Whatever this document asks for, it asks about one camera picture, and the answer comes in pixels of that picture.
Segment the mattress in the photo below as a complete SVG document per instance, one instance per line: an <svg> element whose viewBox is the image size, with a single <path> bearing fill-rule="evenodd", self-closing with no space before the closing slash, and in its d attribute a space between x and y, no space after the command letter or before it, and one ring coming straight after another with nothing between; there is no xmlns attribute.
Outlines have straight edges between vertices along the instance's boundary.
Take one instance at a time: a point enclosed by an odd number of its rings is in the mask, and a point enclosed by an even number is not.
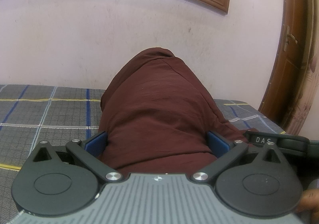
<svg viewBox="0 0 319 224"><path fill-rule="evenodd" d="M103 93L100 89L0 85L0 224L17 214L11 185L32 149L42 140L58 146L94 135ZM215 102L238 129L254 127L262 132L285 133L245 102Z"/></svg>

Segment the door handle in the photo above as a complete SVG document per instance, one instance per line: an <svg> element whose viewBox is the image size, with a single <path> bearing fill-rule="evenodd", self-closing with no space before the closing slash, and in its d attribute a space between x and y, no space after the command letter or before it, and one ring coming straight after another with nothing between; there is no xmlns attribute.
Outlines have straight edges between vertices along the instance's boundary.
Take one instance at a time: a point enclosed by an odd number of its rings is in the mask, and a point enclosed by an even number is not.
<svg viewBox="0 0 319 224"><path fill-rule="evenodd" d="M288 38L292 38L292 40L293 40L296 44L298 44L298 41L296 40L295 36L290 33L290 27L289 27L289 26L287 26L287 31L286 31L284 51L287 50L287 46L288 46L288 44L289 44Z"/></svg>

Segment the white circular symbol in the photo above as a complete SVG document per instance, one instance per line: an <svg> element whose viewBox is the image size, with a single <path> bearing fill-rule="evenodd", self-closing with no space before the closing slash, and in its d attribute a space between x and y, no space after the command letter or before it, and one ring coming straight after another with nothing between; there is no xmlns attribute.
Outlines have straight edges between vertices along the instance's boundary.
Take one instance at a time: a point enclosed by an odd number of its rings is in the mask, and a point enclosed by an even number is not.
<svg viewBox="0 0 319 224"><path fill-rule="evenodd" d="M156 176L156 177L154 177L154 180L155 180L155 181L158 181L158 182L159 182L159 181L162 181L162 179L163 179L163 178L162 178L162 177L160 177L160 176Z"/></svg>

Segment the brown door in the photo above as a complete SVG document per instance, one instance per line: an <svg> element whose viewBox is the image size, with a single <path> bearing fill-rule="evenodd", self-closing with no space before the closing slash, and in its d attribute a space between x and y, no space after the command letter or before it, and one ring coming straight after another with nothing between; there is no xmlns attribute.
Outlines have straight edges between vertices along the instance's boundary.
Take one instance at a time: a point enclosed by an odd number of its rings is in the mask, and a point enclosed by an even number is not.
<svg viewBox="0 0 319 224"><path fill-rule="evenodd" d="M307 0L284 0L283 25L272 75L260 112L281 125L292 101L307 29Z"/></svg>

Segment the yellow stripe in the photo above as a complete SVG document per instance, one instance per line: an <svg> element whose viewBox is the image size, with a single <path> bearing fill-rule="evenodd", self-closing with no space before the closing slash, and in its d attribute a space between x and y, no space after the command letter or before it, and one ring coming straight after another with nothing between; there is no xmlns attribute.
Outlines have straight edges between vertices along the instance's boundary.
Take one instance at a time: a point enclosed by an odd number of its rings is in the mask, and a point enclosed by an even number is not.
<svg viewBox="0 0 319 224"><path fill-rule="evenodd" d="M224 105L249 105L248 103L224 103Z"/></svg>
<svg viewBox="0 0 319 224"><path fill-rule="evenodd" d="M21 167L9 166L4 164L0 164L0 168L8 169L8 170L17 170L17 171L21 169Z"/></svg>
<svg viewBox="0 0 319 224"><path fill-rule="evenodd" d="M50 99L0 99L0 101L17 102L17 101L29 101L29 102L46 102ZM87 101L87 99L51 99L52 101ZM88 100L90 102L100 102L100 100Z"/></svg>

